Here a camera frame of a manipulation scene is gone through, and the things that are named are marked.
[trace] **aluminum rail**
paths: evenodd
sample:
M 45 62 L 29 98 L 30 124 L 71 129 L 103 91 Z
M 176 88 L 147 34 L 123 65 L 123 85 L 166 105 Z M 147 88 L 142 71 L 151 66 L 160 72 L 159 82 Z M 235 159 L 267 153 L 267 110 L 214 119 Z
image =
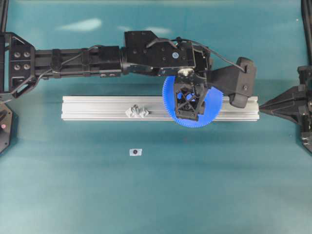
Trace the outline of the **aluminum rail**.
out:
M 258 97 L 250 97 L 244 109 L 230 105 L 223 97 L 223 105 L 214 121 L 257 121 Z M 130 115 L 133 107 L 139 113 Z M 162 96 L 64 96 L 63 120 L 138 120 L 172 121 L 163 105 Z

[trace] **teal table surface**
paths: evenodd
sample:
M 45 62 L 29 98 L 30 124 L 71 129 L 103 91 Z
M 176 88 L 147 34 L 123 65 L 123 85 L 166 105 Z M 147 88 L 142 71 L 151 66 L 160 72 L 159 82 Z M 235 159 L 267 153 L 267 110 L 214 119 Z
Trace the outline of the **teal table surface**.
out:
M 255 61 L 259 103 L 307 65 L 299 0 L 12 0 L 7 31 L 36 49 L 123 45 L 123 32 L 194 39 Z M 214 68 L 226 64 L 214 57 Z M 0 156 L 1 234 L 311 234 L 312 155 L 295 124 L 188 129 L 173 122 L 65 122 L 66 95 L 161 95 L 164 78 L 42 80 L 8 103 Z M 129 149 L 143 149 L 130 157 Z

